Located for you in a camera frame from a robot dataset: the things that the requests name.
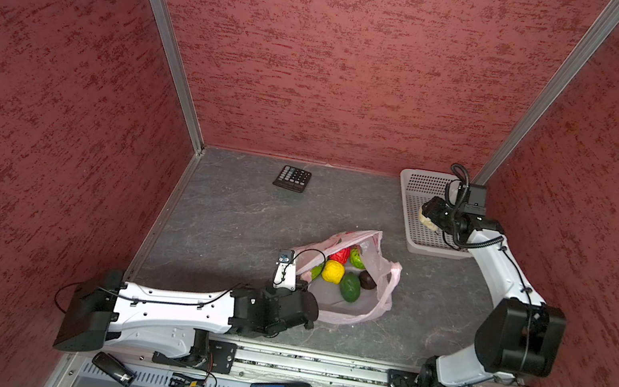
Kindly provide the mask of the beige fruit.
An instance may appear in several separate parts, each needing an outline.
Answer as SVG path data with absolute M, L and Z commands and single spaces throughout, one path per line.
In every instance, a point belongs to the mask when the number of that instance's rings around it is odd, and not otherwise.
M 434 232 L 439 231 L 439 227 L 435 223 L 433 223 L 433 221 L 430 220 L 427 216 L 423 215 L 423 213 L 419 212 L 418 219 L 421 225 L 427 228 L 428 230 L 434 231 Z

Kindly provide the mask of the dark green avocado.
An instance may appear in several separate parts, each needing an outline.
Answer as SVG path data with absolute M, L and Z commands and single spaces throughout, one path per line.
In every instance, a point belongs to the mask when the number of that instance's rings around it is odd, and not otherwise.
M 361 280 L 356 273 L 348 272 L 344 274 L 339 283 L 340 295 L 344 302 L 354 303 L 359 300 L 361 293 Z

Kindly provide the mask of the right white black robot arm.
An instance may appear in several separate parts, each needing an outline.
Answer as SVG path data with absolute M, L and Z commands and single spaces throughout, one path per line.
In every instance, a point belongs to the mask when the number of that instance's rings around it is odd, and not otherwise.
M 427 226 L 473 256 L 494 305 L 468 347 L 424 363 L 414 387 L 472 387 L 494 379 L 549 377 L 567 328 L 564 313 L 533 289 L 497 221 L 441 197 L 420 209 Z

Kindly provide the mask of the white plastic basket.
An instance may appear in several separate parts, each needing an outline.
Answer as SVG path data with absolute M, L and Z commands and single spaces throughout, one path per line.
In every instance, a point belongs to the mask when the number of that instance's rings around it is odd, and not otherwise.
M 432 231 L 419 217 L 424 203 L 434 197 L 446 198 L 447 188 L 451 191 L 450 200 L 456 198 L 457 178 L 451 174 L 407 168 L 401 172 L 400 186 L 407 250 L 443 259 L 469 259 L 469 252 L 452 247 L 450 236 L 444 237 L 445 233 L 440 230 Z

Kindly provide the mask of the pink plastic bag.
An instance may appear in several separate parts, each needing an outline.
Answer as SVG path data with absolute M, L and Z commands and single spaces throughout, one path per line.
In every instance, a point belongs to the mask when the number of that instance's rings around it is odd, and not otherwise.
M 380 318 L 392 309 L 392 296 L 400 282 L 402 267 L 382 254 L 383 233 L 376 230 L 360 230 L 338 233 L 321 243 L 295 247 L 297 253 L 296 278 L 308 284 L 308 290 L 318 302 L 318 320 L 330 325 L 354 325 Z M 328 283 L 321 276 L 311 280 L 311 270 L 325 265 L 329 255 L 343 248 L 359 247 L 366 271 L 378 285 L 375 290 L 362 289 L 359 300 L 347 303 L 340 295 L 338 284 Z M 349 263 L 346 272 L 359 275 L 362 272 Z

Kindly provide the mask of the yellow fruit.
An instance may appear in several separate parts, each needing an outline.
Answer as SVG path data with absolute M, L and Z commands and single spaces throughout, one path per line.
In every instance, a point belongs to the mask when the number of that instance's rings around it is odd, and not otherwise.
M 329 259 L 321 270 L 321 278 L 327 283 L 339 284 L 344 278 L 345 272 L 346 269 L 342 263 Z

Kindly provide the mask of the red fruit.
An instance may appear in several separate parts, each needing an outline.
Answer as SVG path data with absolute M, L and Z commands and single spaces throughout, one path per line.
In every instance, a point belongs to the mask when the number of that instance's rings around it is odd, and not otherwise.
M 345 265 L 349 262 L 350 254 L 351 248 L 347 247 L 340 249 L 338 252 L 332 253 L 331 255 L 329 255 L 329 259 L 338 262 L 341 265 Z

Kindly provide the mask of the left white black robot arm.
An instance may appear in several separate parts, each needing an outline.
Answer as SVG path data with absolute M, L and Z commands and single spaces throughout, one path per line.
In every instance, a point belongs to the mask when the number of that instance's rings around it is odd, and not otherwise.
M 315 296 L 296 288 L 239 284 L 219 292 L 179 292 L 125 282 L 121 270 L 76 284 L 53 348 L 102 350 L 107 343 L 140 345 L 174 359 L 201 354 L 204 333 L 276 337 L 294 327 L 314 327 Z

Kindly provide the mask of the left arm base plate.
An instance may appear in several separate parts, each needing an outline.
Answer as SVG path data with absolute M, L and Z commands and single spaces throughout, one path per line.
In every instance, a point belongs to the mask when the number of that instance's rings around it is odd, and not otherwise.
M 216 375 L 229 375 L 237 350 L 238 346 L 234 343 L 209 340 L 207 344 L 202 344 L 199 348 L 192 347 L 191 352 L 182 358 L 171 359 L 155 351 L 152 354 L 152 362 L 211 372 Z

